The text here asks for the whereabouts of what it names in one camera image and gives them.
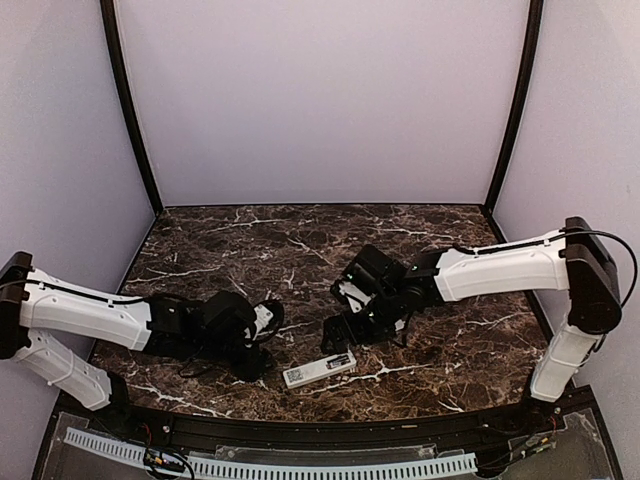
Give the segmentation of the white remote control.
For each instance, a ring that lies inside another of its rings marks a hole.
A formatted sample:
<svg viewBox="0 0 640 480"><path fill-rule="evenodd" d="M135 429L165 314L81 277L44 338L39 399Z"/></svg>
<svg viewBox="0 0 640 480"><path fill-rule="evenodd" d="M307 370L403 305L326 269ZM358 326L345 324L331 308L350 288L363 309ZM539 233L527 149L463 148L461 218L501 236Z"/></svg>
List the white remote control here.
<svg viewBox="0 0 640 480"><path fill-rule="evenodd" d="M335 369L328 369L327 361L342 354L348 354L351 358L351 363ZM345 371L350 371L356 365L357 360L355 356L350 350L348 350L346 353L331 355L314 362L285 370L283 372L283 379L288 389L295 389Z"/></svg>

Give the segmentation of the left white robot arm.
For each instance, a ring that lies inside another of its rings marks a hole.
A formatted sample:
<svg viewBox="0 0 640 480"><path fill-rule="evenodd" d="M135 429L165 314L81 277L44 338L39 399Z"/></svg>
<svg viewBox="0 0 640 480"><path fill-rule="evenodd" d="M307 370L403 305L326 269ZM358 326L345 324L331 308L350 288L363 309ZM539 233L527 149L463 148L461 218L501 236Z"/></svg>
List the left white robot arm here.
<svg viewBox="0 0 640 480"><path fill-rule="evenodd" d="M220 291L206 301L173 294L128 297L61 281L36 269L19 251L1 268L1 357L22 364L84 408L101 411L120 436L141 427L125 381L88 364L54 337L63 331L172 358L223 361L242 381L256 381L271 365L262 345L284 321L277 300L252 305Z"/></svg>

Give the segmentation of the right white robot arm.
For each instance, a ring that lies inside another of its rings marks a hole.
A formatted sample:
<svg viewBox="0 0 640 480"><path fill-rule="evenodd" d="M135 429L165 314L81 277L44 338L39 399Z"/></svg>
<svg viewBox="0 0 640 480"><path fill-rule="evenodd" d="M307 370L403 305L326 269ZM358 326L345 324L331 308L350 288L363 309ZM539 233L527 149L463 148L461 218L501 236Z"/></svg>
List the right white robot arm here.
<svg viewBox="0 0 640 480"><path fill-rule="evenodd" d="M417 312L470 297L533 290L566 291L570 310L531 376L528 396L510 413L521 434L534 432L549 405L596 345L622 319L617 266L601 233L581 217L563 228L489 247L452 246L420 254L410 265L364 246L331 287L347 311L323 323L321 350L386 341Z"/></svg>

